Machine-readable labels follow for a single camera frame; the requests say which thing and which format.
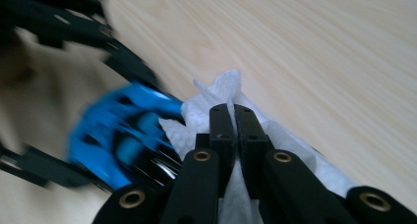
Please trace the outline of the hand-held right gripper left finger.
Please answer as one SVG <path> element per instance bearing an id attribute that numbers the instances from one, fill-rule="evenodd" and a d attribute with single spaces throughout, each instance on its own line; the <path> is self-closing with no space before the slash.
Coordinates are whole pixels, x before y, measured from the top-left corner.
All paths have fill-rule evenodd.
<path id="1" fill-rule="evenodd" d="M 235 161 L 234 131 L 227 104 L 218 104 L 209 110 L 209 129 L 197 134 L 196 148 L 207 148 L 219 156 L 218 195 L 224 197 Z"/>

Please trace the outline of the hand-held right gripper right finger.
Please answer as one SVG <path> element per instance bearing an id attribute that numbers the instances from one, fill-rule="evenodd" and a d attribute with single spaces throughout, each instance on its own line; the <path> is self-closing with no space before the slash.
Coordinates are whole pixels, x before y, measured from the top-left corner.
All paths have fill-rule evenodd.
<path id="1" fill-rule="evenodd" d="M 259 199 L 265 154 L 271 145 L 252 109 L 235 104 L 234 110 L 243 178 L 250 199 Z"/>

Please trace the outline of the white wet wipe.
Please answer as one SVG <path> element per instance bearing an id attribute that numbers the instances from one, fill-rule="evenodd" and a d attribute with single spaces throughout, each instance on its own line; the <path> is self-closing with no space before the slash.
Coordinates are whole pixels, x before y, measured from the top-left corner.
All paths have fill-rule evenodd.
<path id="1" fill-rule="evenodd" d="M 194 81 L 200 91 L 181 106 L 183 123 L 177 120 L 159 121 L 175 151 L 184 157 L 195 147 L 196 136 L 209 131 L 209 110 L 226 103 L 239 104 L 252 109 L 274 147 L 295 153 L 309 167 L 325 187 L 346 196 L 354 183 L 338 168 L 329 163 L 309 144 L 295 136 L 273 119 L 265 116 L 242 92 L 241 74 L 237 70 L 223 72 L 209 85 Z M 218 224 L 264 224 L 258 211 L 259 204 L 249 198 L 244 185 L 241 165 L 236 163 L 225 198 L 220 203 Z"/>

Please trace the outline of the blue and black toy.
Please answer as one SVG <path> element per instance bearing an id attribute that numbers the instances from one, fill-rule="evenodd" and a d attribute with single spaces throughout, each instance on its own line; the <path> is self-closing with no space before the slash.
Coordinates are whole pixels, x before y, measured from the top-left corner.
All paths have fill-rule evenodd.
<path id="1" fill-rule="evenodd" d="M 161 187 L 181 160 L 161 119 L 179 119 L 182 102 L 139 83 L 111 91 L 85 112 L 70 136 L 68 160 L 118 190 L 133 183 Z"/>

